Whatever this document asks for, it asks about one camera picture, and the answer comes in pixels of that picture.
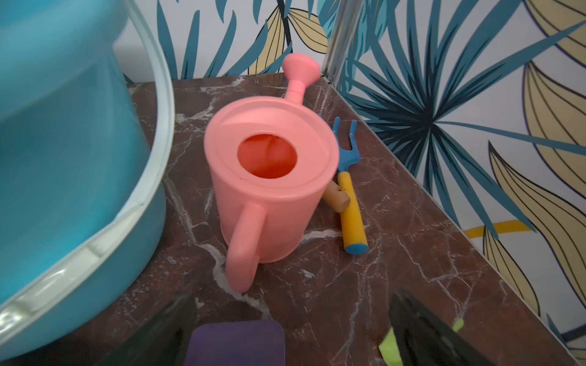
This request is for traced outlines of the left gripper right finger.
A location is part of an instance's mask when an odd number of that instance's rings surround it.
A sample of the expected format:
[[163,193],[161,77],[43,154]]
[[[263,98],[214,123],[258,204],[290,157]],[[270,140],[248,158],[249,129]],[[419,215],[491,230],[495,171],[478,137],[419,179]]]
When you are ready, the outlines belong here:
[[403,365],[492,364],[405,290],[393,295],[389,317]]

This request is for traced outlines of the pink toy watering can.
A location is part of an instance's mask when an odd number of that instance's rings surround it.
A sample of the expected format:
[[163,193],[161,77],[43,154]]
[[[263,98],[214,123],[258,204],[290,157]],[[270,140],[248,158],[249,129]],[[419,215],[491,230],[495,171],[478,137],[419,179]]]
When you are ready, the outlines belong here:
[[330,126],[303,104],[306,89],[320,78],[319,65],[292,53],[282,68],[284,97],[232,102],[204,135],[228,246],[225,272],[238,293],[250,289],[259,264],[296,249],[340,159]]

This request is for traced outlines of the light blue plastic bucket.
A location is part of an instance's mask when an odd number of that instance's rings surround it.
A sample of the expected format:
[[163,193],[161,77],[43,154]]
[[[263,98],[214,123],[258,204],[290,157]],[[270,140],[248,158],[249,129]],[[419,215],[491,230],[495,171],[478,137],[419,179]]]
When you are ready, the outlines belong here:
[[[114,54],[127,23],[154,72],[153,142]],[[2,360],[87,323],[146,267],[165,222],[174,113],[135,2],[2,2]]]

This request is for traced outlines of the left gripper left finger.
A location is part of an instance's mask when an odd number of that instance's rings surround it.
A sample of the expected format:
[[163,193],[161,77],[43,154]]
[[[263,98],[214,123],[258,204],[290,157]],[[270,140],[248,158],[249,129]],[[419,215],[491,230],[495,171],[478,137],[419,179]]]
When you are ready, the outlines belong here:
[[182,365],[198,311],[193,294],[180,294],[99,365]]

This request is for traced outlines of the green toy rake wooden handle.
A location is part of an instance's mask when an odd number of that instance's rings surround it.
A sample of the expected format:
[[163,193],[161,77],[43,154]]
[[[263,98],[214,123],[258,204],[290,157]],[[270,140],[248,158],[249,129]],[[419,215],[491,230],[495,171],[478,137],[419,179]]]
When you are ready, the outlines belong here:
[[447,338],[450,331],[425,318],[400,317],[378,348],[387,365],[469,365]]

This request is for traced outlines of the purple toy shovel pink handle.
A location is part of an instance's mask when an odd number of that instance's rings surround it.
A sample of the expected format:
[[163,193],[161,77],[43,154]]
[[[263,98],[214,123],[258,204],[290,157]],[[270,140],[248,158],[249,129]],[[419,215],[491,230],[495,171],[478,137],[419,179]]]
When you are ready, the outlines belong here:
[[189,341],[185,365],[284,365],[285,334],[275,320],[208,323]]

